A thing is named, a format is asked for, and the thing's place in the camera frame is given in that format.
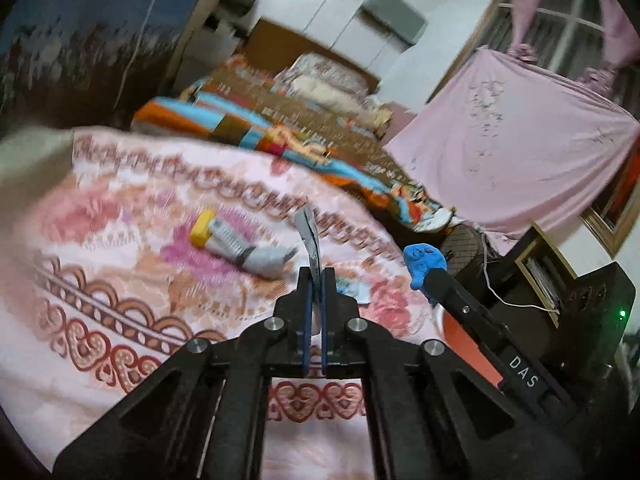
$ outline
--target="wire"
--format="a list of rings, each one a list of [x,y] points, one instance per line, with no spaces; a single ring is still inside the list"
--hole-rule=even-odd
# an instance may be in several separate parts
[[[517,306],[519,308],[536,308],[538,310],[544,310],[545,312],[553,312],[554,314],[558,314],[559,315],[560,312],[558,310],[556,310],[556,309],[549,310],[548,308],[545,308],[545,307],[539,306],[539,305],[519,305],[519,304],[514,304],[514,303],[507,303],[500,296],[498,296],[498,293],[492,288],[491,283],[489,282],[489,273],[486,270],[487,265],[488,265],[488,261],[487,261],[488,249],[486,247],[486,241],[485,241],[486,232],[484,231],[484,229],[481,226],[476,225],[474,227],[480,231],[480,239],[482,240],[482,249],[484,251],[484,255],[483,255],[483,259],[482,259],[482,271],[484,272],[484,278],[486,280],[486,286],[494,294],[494,296],[496,298],[498,298],[499,301],[501,301],[503,304],[505,304],[507,306]]]
[[[138,55],[138,51],[140,50],[140,44],[142,44],[142,36],[145,33],[146,22],[149,21],[149,16],[151,16],[151,11],[153,10],[155,4],[156,4],[156,0],[151,0],[146,10],[146,16],[145,16],[145,19],[142,21],[142,26],[140,27],[140,33],[138,34],[136,47],[133,49],[133,54],[131,54],[131,59],[129,59],[129,62],[125,67],[124,72],[122,73],[122,79],[120,81],[120,89],[118,90],[116,101],[113,104],[113,108],[112,108],[113,110],[115,110],[118,104],[120,103],[120,98],[122,97],[122,91],[124,90],[124,83],[127,81],[127,74],[129,73],[129,69],[133,65],[133,62],[136,60],[136,56]]]

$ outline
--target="window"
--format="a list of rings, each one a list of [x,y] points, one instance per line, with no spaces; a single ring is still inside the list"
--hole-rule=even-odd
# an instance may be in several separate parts
[[[510,0],[494,0],[467,46],[440,82],[440,91],[456,70],[483,44],[506,52],[511,44]],[[569,79],[578,79],[587,67],[597,68],[604,46],[599,0],[541,0],[525,43],[538,55],[538,66]],[[640,65],[620,71],[610,99],[640,120]],[[582,216],[585,224],[615,256],[640,212],[640,148],[636,144],[607,188]]]

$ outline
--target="metal pin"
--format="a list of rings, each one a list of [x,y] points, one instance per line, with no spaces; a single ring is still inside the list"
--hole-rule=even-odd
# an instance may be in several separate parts
[[[284,321],[279,317],[270,317],[264,322],[264,327],[272,332],[277,332],[284,326]]]
[[[349,327],[349,330],[352,330],[353,332],[363,332],[367,329],[367,325],[367,322],[361,317],[352,317],[347,322],[347,327]]]
[[[209,341],[201,337],[192,339],[187,343],[187,350],[192,354],[202,354],[209,346]]]
[[[442,355],[444,354],[444,344],[437,339],[429,339],[424,343],[424,351],[433,356]]]

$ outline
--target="yellow cap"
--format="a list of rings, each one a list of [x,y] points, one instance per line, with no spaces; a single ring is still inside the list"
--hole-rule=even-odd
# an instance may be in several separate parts
[[[189,241],[191,242],[191,245],[198,249],[204,248],[204,245],[211,236],[211,233],[209,232],[209,222],[211,222],[215,217],[216,213],[211,210],[206,210],[200,213],[191,233],[189,233]]]

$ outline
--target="headboard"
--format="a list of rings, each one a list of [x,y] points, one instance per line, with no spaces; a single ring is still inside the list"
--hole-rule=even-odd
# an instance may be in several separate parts
[[[251,31],[244,55],[252,66],[275,74],[290,67],[302,54],[308,52],[321,54],[362,74],[369,85],[369,91],[372,93],[376,91],[380,79],[354,62],[344,59],[339,54],[297,32],[264,18],[261,18],[254,30]]]

